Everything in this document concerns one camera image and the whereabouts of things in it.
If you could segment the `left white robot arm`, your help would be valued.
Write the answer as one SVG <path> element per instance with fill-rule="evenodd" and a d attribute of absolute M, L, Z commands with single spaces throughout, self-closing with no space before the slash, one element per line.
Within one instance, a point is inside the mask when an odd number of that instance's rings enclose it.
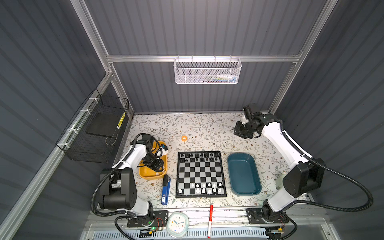
<path fill-rule="evenodd" d="M 100 183 L 91 198 L 91 211 L 98 217 L 117 216 L 114 224 L 128 240 L 133 238 L 120 227 L 118 220 L 135 219 L 140 224 L 151 225 L 155 218 L 150 201 L 138 196 L 134 170 L 148 167 L 155 172 L 163 172 L 164 159 L 168 146 L 149 134 L 140 133 L 130 143 L 129 151 L 110 169 L 104 169 Z"/>

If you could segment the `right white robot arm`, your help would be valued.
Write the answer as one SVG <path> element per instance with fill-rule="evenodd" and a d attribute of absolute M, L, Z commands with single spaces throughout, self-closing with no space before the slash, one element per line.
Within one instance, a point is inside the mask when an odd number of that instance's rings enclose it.
<path fill-rule="evenodd" d="M 284 129 L 283 121 L 271 113 L 263 114 L 255 104 L 243 108 L 244 115 L 235 125 L 234 134 L 243 139 L 252 139 L 254 134 L 266 137 L 280 152 L 289 166 L 283 178 L 283 186 L 264 201 L 261 215 L 265 222 L 272 223 L 287 209 L 297 204 L 312 205 L 339 212 L 360 212 L 374 203 L 372 193 L 360 182 L 326 166 L 325 162 L 306 152 Z M 324 173 L 328 171 L 360 188 L 367 201 L 358 207 L 336 207 L 313 201 L 300 200 L 300 196 L 321 187 Z"/>

